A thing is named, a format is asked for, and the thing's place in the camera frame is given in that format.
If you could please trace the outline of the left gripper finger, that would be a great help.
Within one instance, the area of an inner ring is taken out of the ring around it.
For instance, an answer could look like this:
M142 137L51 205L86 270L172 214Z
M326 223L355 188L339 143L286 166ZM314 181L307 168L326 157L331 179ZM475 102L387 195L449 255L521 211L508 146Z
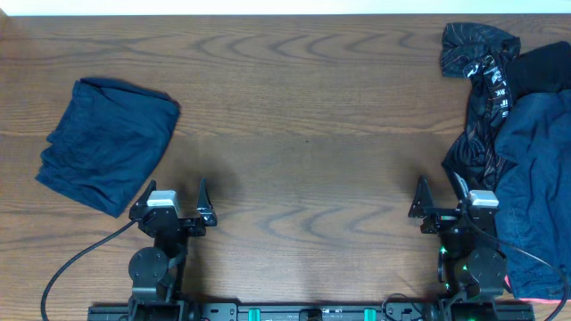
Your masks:
M196 208L202 217L212 217L214 215L214 209L211 205L206 186L206 179L204 177L200 180Z
M138 210L147 206L147 200L149 199L151 193L156 190L156 181L151 180L146 189L137 198L135 203L131 206L132 210Z

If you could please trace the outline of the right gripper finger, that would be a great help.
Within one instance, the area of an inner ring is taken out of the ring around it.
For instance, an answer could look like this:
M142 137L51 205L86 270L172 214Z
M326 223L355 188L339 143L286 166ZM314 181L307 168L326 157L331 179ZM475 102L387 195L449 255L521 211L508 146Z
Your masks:
M459 203L464 203L468 198L468 185L456 172L451 173L451 185Z
M418 178L417 189L410 206L411 210L422 210L434 207L434 198L432 196L429 184L425 176Z

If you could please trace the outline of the navy blue denim shorts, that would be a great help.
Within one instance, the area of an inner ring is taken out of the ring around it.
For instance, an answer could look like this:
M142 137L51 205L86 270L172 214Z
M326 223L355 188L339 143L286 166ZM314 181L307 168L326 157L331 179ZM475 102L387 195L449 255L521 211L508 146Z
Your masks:
M570 272L570 93L521 98L495 140L495 225L518 299L560 300Z

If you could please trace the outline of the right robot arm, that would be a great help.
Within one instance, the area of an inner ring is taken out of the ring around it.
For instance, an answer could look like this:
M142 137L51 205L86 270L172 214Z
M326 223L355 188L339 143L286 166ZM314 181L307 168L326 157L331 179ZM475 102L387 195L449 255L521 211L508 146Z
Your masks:
M440 240L437 276L446 294L423 308L425 320L497 320L494 299L503 293L506 256L485 233L495 233L499 200L492 191L462 190L453 209L438 208L425 177L418 178L409 218Z

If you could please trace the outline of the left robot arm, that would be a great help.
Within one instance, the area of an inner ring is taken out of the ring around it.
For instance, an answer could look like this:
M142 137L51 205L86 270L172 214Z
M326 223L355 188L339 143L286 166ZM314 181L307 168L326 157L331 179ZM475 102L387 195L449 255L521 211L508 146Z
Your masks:
M195 321L202 318L200 305L182 292L188 239L206 235L218 218L200 181L196 205L198 215L184 218L173 190L159 191L151 181L129 210L129 219L153 239L153 246L137 251L128 265L132 295L130 320Z

